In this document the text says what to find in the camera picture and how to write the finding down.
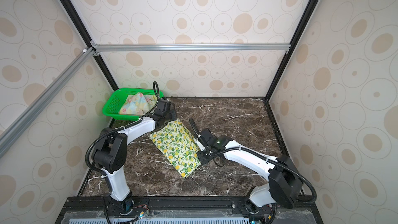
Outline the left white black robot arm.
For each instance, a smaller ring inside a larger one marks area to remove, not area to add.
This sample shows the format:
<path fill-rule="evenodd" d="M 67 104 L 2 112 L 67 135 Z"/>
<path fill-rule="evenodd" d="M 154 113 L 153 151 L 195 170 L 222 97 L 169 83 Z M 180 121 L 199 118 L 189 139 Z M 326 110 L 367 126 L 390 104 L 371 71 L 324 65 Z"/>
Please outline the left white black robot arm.
<path fill-rule="evenodd" d="M 127 208 L 133 204 L 132 193 L 127 185 L 124 165 L 127 146 L 147 133 L 160 131 L 169 122 L 177 120 L 174 103 L 159 99 L 155 109 L 123 127 L 105 128 L 89 146 L 85 163 L 106 180 L 111 199 Z"/>

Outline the lemon print skirt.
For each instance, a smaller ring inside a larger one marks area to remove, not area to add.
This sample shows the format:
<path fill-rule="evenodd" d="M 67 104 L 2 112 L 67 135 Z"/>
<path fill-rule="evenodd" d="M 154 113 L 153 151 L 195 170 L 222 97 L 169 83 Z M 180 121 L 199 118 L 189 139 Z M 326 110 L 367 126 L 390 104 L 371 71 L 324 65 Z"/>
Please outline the lemon print skirt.
<path fill-rule="evenodd" d="M 179 119 L 151 133 L 150 139 L 181 177 L 190 176 L 201 165 L 197 155 L 200 148 Z"/>

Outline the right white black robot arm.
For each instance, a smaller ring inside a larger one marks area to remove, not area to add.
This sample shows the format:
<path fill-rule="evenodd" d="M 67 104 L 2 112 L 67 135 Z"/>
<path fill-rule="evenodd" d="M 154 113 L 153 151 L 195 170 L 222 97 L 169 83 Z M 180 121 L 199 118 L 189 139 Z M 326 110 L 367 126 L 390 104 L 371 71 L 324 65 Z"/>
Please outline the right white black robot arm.
<path fill-rule="evenodd" d="M 197 156 L 202 164 L 216 157 L 224 157 L 265 178 L 265 185 L 256 186 L 249 192 L 249 207 L 260 208 L 272 203 L 288 209 L 294 207 L 303 182 L 297 176 L 297 169 L 288 157 L 264 155 L 225 135 L 217 137 L 208 128 L 201 132 L 195 131 L 194 138 L 200 148 Z"/>

